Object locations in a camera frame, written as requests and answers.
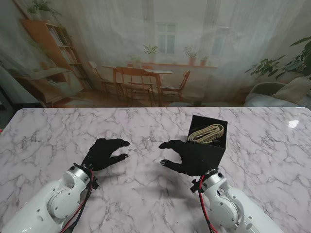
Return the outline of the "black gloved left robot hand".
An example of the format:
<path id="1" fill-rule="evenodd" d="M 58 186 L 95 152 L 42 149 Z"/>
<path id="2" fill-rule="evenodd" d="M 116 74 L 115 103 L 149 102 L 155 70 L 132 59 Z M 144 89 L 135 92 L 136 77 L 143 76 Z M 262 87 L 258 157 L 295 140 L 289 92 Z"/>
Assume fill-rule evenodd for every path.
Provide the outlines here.
<path id="1" fill-rule="evenodd" d="M 123 139 L 105 139 L 99 138 L 90 147 L 86 157 L 82 161 L 82 166 L 92 171 L 101 171 L 111 165 L 114 165 L 128 158 L 128 154 L 112 156 L 116 150 L 129 146 L 130 143 Z"/>

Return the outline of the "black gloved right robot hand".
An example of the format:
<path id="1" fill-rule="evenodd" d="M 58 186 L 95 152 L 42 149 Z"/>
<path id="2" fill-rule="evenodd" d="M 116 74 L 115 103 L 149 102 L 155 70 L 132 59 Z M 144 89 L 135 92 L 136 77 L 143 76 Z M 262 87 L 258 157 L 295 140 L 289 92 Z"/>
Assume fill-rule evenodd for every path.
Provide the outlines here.
<path id="1" fill-rule="evenodd" d="M 217 168 L 221 157 L 209 153 L 198 143 L 183 142 L 181 140 L 170 140 L 159 145 L 160 149 L 172 149 L 181 158 L 181 163 L 170 160 L 161 160 L 161 165 L 178 173 L 189 176 L 202 176 L 212 168 Z"/>

